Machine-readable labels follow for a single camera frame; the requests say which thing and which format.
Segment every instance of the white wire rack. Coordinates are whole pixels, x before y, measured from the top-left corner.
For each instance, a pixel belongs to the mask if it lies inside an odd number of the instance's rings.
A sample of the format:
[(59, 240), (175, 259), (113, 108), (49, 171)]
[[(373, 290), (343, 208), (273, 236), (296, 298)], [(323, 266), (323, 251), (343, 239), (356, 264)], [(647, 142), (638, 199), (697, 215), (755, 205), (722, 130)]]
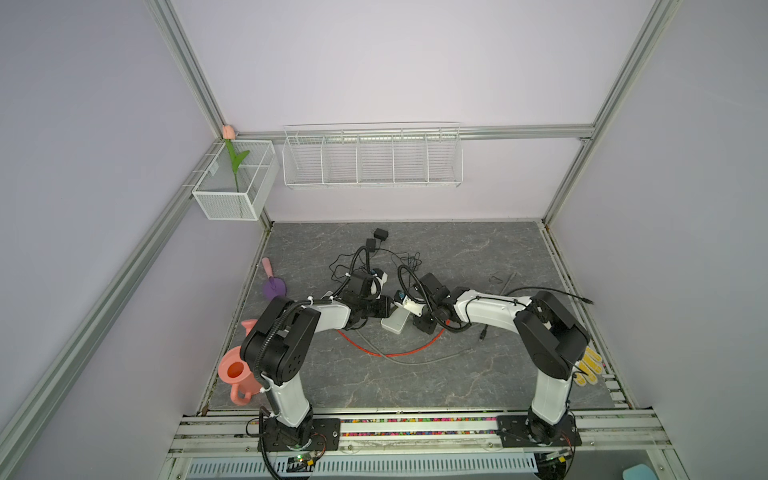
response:
[(289, 133), (283, 173), (291, 188), (458, 186), (456, 127)]
[(192, 194), (211, 220), (259, 220), (280, 169), (275, 147), (258, 140), (232, 140), (232, 146), (237, 153), (250, 151), (237, 169), (237, 186), (222, 143)]

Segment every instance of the toy shovel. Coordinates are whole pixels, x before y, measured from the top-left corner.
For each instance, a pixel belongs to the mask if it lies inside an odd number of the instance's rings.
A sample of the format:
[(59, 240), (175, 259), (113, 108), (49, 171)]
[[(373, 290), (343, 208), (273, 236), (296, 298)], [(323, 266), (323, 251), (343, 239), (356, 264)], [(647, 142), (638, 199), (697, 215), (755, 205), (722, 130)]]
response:
[(286, 283), (280, 278), (275, 278), (272, 273), (272, 263), (270, 263), (270, 259), (264, 257), (261, 259), (261, 264), (264, 265), (264, 271), (269, 277), (264, 284), (264, 296), (266, 299), (271, 302), (276, 296), (285, 296)]

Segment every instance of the gray marble tabletop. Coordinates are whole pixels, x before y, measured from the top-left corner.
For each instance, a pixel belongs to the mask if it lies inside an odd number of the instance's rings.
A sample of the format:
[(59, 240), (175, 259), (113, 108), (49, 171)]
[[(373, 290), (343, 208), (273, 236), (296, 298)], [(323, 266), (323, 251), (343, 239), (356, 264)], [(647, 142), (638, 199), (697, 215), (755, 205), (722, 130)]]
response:
[[(382, 227), (389, 238), (382, 246), (393, 252), (419, 254), (419, 276), (432, 272), (449, 289), (467, 286), (484, 293), (499, 294), (512, 275), (509, 288), (549, 286), (562, 288), (557, 270), (534, 222), (463, 223), (276, 223), (266, 247), (275, 275), (285, 280), (288, 296), (295, 300), (323, 295), (338, 285), (331, 280), (328, 265), (340, 253), (352, 253)], [(396, 259), (380, 251), (372, 258), (391, 277), (384, 293), (392, 295), (399, 285)], [(242, 319), (258, 318), (266, 308), (262, 294), (263, 272), (247, 297)], [(561, 299), (570, 308), (566, 298)], [(503, 408), (527, 409), (533, 399), (537, 370), (512, 332), (483, 325), (463, 333), (443, 333), (429, 348), (404, 362), (437, 359), (468, 352), (428, 365), (404, 366), (370, 356), (357, 349), (337, 331), (317, 333), (312, 341), (301, 378), (306, 396), (316, 409), (345, 407), (392, 408)], [(418, 348), (433, 336), (407, 323), (400, 335), (384, 330), (370, 320), (360, 332), (384, 353)], [(366, 346), (357, 332), (345, 332), (355, 343)], [(238, 326), (231, 347), (245, 337)], [(230, 387), (217, 380), (209, 409), (257, 409), (266, 404), (255, 396), (248, 406), (238, 407), (229, 399)], [(612, 408), (614, 402), (602, 380), (595, 386), (574, 384), (574, 409)]]

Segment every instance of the wire basket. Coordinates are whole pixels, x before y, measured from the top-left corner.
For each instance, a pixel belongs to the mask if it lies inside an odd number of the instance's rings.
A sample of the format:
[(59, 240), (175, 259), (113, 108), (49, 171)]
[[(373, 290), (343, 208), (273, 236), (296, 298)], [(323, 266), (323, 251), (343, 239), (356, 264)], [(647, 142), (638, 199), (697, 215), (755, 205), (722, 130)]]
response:
[(283, 173), (291, 188), (458, 186), (458, 127), (289, 134)]
[(222, 143), (192, 194), (211, 220), (258, 220), (280, 169), (275, 147), (257, 140), (232, 140), (232, 146), (237, 153), (250, 150), (237, 169), (237, 183)]

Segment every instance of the yellow glove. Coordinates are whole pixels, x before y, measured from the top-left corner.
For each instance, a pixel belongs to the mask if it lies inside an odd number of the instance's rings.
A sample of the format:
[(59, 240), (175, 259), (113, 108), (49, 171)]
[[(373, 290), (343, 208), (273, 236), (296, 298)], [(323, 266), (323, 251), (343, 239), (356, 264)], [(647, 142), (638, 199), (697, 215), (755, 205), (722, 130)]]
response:
[(576, 366), (582, 370), (582, 372), (576, 372), (574, 381), (578, 386), (586, 386), (587, 382), (592, 385), (598, 383), (598, 375), (603, 372), (602, 366), (603, 357), (599, 356), (593, 349), (587, 347), (587, 351), (584, 352), (584, 358), (581, 359)]

